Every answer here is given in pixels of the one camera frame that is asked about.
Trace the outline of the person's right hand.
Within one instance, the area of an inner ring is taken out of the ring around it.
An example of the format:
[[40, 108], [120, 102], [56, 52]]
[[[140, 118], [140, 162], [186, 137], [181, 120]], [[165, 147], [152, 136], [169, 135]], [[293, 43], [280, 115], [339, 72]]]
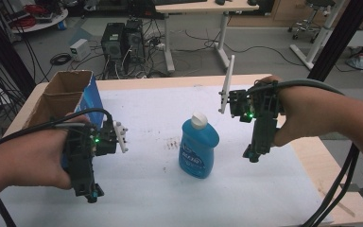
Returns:
[[336, 130], [333, 108], [342, 95], [320, 88], [292, 86], [280, 89], [277, 96], [285, 111], [285, 123], [275, 133], [274, 146]]

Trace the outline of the small white box device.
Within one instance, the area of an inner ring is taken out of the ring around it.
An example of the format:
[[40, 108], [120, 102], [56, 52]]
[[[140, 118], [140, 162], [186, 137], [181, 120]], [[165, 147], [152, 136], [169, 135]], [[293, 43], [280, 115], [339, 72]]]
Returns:
[[83, 61], [91, 54], [89, 42], [86, 39], [79, 39], [70, 46], [70, 51], [75, 61]]

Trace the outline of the black keyboard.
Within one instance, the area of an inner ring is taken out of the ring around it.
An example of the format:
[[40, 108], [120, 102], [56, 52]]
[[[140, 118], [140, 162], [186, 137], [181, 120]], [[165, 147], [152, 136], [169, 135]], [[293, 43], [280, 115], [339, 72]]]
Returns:
[[177, 4], [190, 4], [198, 2], [206, 2], [207, 0], [152, 0], [155, 6], [177, 5]]

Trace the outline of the desk with white legs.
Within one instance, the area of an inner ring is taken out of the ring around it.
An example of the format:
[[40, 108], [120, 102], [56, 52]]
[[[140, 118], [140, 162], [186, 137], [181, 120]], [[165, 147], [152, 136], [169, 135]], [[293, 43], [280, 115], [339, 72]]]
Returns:
[[171, 14], [196, 14], [197, 18], [203, 18], [204, 13], [217, 13], [221, 14], [220, 18], [220, 34], [219, 40], [215, 41], [215, 51], [220, 57], [222, 65], [225, 69], [229, 68], [230, 60], [223, 48], [226, 29], [229, 20], [229, 13], [231, 11], [254, 11], [259, 9], [256, 0], [225, 0], [223, 6], [218, 5], [215, 0], [207, 0], [206, 2], [190, 3], [190, 4], [177, 4], [166, 6], [155, 6], [157, 12], [164, 15], [164, 59], [166, 63], [166, 70], [168, 73], [175, 71], [175, 65], [170, 49], [170, 15]]

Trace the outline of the black computer tower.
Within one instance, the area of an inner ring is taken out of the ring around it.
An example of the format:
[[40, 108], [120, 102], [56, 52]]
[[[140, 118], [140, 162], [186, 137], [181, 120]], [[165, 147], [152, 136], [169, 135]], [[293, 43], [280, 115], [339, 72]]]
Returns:
[[106, 60], [122, 65], [126, 57], [127, 42], [124, 23], [107, 23], [101, 38], [101, 47]]
[[143, 64], [146, 62], [146, 52], [143, 35], [143, 21], [141, 19], [129, 19], [125, 26], [128, 52], [126, 59], [131, 64]]

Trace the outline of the grey metal bracket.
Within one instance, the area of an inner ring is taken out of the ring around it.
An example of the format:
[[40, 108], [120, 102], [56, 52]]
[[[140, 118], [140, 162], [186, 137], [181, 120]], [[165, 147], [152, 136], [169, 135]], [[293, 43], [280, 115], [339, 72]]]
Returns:
[[355, 192], [358, 193], [361, 197], [363, 197], [363, 187], [360, 187], [356, 183], [350, 183], [349, 185], [342, 183], [340, 187], [342, 189], [346, 189], [347, 192]]

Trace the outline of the white table mat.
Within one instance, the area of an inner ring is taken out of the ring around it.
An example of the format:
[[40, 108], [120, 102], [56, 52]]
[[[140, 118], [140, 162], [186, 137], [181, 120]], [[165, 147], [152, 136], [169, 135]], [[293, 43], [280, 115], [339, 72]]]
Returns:
[[[219, 87], [109, 90], [104, 108], [127, 128], [127, 151], [96, 157], [104, 194], [95, 203], [72, 190], [12, 186], [1, 193], [19, 227], [278, 227], [298, 226], [319, 208], [291, 146], [257, 163], [244, 158], [252, 126], [220, 113]], [[182, 123], [205, 114], [219, 134], [205, 179], [179, 166]]]

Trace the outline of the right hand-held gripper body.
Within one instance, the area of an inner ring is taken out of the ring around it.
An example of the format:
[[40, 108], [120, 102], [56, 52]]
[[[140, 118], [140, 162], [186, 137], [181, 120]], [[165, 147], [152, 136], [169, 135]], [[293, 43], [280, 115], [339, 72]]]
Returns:
[[239, 116], [240, 122], [254, 121], [251, 151], [265, 155], [269, 153], [277, 131], [280, 105], [275, 89], [278, 83], [257, 80], [248, 90], [231, 91], [233, 65], [234, 56], [230, 59], [222, 90], [219, 92], [221, 106], [218, 111], [224, 114], [226, 106], [229, 106], [231, 116]]

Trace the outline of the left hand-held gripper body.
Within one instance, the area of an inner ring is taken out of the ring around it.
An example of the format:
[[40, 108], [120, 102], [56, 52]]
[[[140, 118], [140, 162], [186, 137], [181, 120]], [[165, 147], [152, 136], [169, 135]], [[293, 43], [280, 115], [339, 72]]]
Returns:
[[126, 133], [120, 122], [107, 119], [99, 129], [92, 123], [63, 123], [69, 130], [62, 155], [62, 166], [69, 174], [76, 196], [86, 198], [93, 190], [95, 174], [93, 158], [116, 153], [117, 145], [127, 152]]

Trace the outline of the white desk leg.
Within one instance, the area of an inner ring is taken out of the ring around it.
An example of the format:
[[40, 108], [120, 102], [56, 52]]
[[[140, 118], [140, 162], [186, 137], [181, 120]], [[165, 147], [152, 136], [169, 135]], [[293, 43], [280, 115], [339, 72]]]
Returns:
[[327, 16], [326, 21], [320, 27], [320, 31], [318, 36], [315, 38], [314, 42], [311, 45], [311, 48], [307, 55], [305, 55], [298, 46], [292, 44], [289, 48], [294, 52], [294, 54], [299, 58], [299, 60], [303, 63], [303, 65], [311, 70], [314, 66], [313, 60], [316, 57], [316, 54], [319, 52], [320, 48], [326, 44], [327, 39], [332, 34], [333, 31], [333, 23], [336, 20], [338, 13], [345, 5], [346, 0], [337, 0], [336, 4], [330, 7], [330, 13]]

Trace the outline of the round white table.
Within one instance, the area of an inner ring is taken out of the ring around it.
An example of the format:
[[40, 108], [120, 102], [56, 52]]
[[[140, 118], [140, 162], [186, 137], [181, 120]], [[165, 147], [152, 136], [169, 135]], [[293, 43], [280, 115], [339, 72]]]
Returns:
[[20, 26], [13, 26], [11, 29], [11, 32], [14, 34], [20, 34], [20, 33], [28, 33], [32, 31], [37, 31], [41, 29], [45, 29], [48, 27], [55, 26], [58, 28], [58, 23], [61, 21], [65, 21], [66, 17], [68, 16], [68, 10], [62, 9], [60, 15], [55, 15], [52, 17], [52, 21], [50, 23], [39, 23], [38, 21], [35, 22], [33, 26], [30, 27], [20, 27]]

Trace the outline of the black metal stand post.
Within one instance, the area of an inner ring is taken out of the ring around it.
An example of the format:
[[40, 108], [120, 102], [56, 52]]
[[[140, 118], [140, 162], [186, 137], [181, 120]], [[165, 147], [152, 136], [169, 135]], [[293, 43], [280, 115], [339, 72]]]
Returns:
[[325, 81], [343, 50], [363, 22], [363, 0], [351, 0], [342, 13], [332, 35], [320, 52], [308, 78]]
[[3, 64], [9, 76], [14, 81], [20, 92], [29, 97], [36, 87], [36, 83], [22, 59], [13, 48], [9, 37], [0, 27], [0, 62]]

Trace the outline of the cardboard box blue side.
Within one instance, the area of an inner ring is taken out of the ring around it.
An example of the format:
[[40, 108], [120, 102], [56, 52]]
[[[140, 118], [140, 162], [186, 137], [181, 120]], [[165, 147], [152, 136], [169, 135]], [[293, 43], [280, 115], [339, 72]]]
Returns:
[[43, 90], [25, 127], [59, 119], [69, 113], [102, 107], [92, 71], [59, 71]]

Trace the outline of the person's left hand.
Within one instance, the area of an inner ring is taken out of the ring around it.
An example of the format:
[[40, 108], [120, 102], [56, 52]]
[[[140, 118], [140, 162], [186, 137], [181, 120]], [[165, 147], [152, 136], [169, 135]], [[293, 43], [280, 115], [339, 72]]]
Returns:
[[70, 177], [61, 166], [68, 133], [66, 129], [43, 130], [10, 140], [9, 185], [70, 189]]

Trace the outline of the blue detergent bottle white cap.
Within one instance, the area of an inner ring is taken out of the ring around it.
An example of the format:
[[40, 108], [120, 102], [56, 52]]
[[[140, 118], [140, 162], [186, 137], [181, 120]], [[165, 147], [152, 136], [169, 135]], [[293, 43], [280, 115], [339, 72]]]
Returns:
[[179, 165], [187, 174], [207, 178], [214, 165], [214, 148], [219, 143], [219, 136], [207, 117], [194, 112], [190, 119], [182, 124], [182, 138], [179, 150]]

